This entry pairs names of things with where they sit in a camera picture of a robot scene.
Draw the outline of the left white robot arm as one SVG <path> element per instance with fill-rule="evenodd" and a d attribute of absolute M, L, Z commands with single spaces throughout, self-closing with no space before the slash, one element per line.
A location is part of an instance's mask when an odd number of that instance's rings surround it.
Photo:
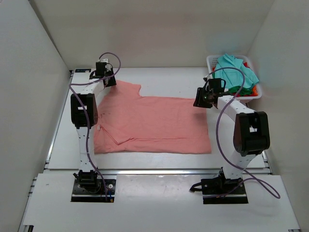
<path fill-rule="evenodd" d="M 94 130 L 98 122 L 96 97 L 106 88 L 116 85 L 113 66 L 108 59 L 96 62 L 96 69 L 91 72 L 86 84 L 77 93 L 70 84 L 71 121 L 75 126 L 79 140 L 80 167 L 82 173 L 95 172 L 98 169 L 94 158 Z"/>

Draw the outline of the salmon pink t shirt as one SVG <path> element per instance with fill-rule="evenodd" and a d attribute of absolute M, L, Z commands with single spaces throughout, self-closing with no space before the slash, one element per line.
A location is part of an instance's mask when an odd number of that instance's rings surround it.
<path fill-rule="evenodd" d="M 209 154 L 206 109 L 194 99 L 141 96 L 141 85 L 118 81 L 98 106 L 96 154 Z"/>

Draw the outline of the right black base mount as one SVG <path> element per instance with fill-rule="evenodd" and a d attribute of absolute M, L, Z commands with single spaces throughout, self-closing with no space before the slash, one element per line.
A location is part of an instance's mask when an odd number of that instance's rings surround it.
<path fill-rule="evenodd" d="M 202 192 L 203 204 L 248 204 L 243 179 L 227 179 L 223 170 L 214 178 L 203 178 L 189 189 Z"/>

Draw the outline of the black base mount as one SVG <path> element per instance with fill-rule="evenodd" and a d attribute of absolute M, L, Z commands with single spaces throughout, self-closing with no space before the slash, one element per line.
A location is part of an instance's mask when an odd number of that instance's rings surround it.
<path fill-rule="evenodd" d="M 227 179 L 223 170 L 214 178 L 203 178 L 189 189 L 202 192 L 203 204 L 248 204 L 243 179 Z"/>
<path fill-rule="evenodd" d="M 113 203 L 116 191 L 116 179 L 102 179 L 98 173 L 73 173 L 74 183 L 71 193 L 71 202 L 75 203 Z"/>

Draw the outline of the aluminium rail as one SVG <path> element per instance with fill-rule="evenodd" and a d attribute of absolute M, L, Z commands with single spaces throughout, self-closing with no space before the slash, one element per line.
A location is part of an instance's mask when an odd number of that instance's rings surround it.
<path fill-rule="evenodd" d="M 100 170 L 103 175 L 208 175 L 208 174 L 217 174 L 219 169 L 136 169 L 136 170 Z M 262 169 L 249 169 L 249 172 L 252 174 L 271 174 L 269 168 L 262 168 Z M 73 174 L 78 173 L 78 170 L 56 170 L 56 169 L 44 169 L 44 174 Z"/>

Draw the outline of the white plastic basket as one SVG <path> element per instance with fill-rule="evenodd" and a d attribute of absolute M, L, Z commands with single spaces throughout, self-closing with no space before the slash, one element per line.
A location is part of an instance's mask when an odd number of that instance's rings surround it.
<path fill-rule="evenodd" d="M 208 66 L 209 73 L 211 73 L 211 72 L 214 72 L 214 73 L 215 73 L 215 72 L 216 72 L 216 70 L 215 70 L 215 71 L 212 71 L 212 68 L 213 68 L 213 67 L 216 67 L 217 59 L 218 59 L 218 57 L 220 57 L 220 56 L 222 56 L 222 55 L 210 55 L 210 56 L 207 56 L 207 66 Z M 244 62 L 247 62 L 247 63 L 248 63 L 248 66 L 249 66 L 249 67 L 251 68 L 251 70 L 254 72 L 253 65 L 251 64 L 251 61 L 248 59 L 248 57 L 243 56 L 243 55 L 236 55 L 236 56 L 234 56 L 234 57 L 239 58 L 239 59 L 242 59 L 242 60 L 243 60 L 243 63 L 244 63 Z M 241 84 L 241 86 L 243 86 L 244 83 L 245 83 L 245 75 L 244 75 L 244 73 L 243 73 L 241 70 L 239 70 L 239 69 L 236 69 L 236 68 L 233 68 L 233 69 L 235 69 L 235 70 L 241 72 L 241 74 L 242 74 L 242 76 L 243 76 L 243 83 Z M 259 82 L 257 83 L 256 87 L 257 87 L 257 92 L 258 92 L 258 95 L 257 95 L 257 96 L 253 96 L 253 97 L 236 97 L 236 99 L 239 100 L 239 101 L 242 102 L 242 103 L 247 103 L 247 102 L 249 102 L 249 101 L 251 101 L 251 100 L 253 100 L 253 99 L 258 99 L 258 98 L 260 98 L 260 97 L 262 96 L 262 90 L 261 90 L 261 87 L 260 87 L 260 85 L 259 85 Z"/>

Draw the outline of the green t shirt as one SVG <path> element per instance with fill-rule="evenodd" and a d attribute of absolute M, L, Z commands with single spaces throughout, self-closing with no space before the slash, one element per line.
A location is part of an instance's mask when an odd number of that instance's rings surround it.
<path fill-rule="evenodd" d="M 231 87 L 228 92 L 232 95 L 236 95 L 236 97 L 247 97 L 253 95 L 252 88 L 241 88 L 240 86 Z"/>

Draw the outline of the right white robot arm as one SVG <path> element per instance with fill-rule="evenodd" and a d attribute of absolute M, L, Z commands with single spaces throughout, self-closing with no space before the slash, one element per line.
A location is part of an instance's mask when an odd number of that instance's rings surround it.
<path fill-rule="evenodd" d="M 222 155 L 226 164 L 217 177 L 201 180 L 199 186 L 208 198 L 222 198 L 233 193 L 243 184 L 242 174 L 249 163 L 270 146 L 268 118 L 265 112 L 256 112 L 243 105 L 234 95 L 225 91 L 223 79 L 204 78 L 205 85 L 197 89 L 195 107 L 220 110 L 234 122 L 234 151 Z"/>

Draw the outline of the small dark label sticker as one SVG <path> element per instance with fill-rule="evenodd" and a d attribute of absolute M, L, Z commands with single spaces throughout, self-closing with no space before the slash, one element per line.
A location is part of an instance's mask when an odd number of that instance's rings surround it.
<path fill-rule="evenodd" d="M 90 73 L 91 69 L 75 69 L 75 73 Z"/>

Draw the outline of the teal t shirt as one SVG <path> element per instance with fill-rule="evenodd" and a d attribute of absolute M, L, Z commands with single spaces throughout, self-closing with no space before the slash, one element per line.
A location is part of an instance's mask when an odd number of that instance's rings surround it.
<path fill-rule="evenodd" d="M 242 59 L 228 54 L 218 57 L 215 67 L 216 72 L 213 74 L 213 77 L 225 80 L 225 88 L 227 89 L 239 87 L 243 83 L 243 76 L 241 72 L 233 68 L 239 69 L 244 73 L 244 88 L 252 89 L 259 82 L 255 73 L 250 68 L 244 66 Z"/>

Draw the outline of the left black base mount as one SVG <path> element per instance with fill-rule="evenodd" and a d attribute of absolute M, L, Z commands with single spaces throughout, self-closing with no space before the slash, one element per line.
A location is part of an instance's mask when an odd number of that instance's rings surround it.
<path fill-rule="evenodd" d="M 73 173 L 74 183 L 71 193 L 71 202 L 75 203 L 113 203 L 116 191 L 116 179 L 102 179 L 98 173 Z"/>

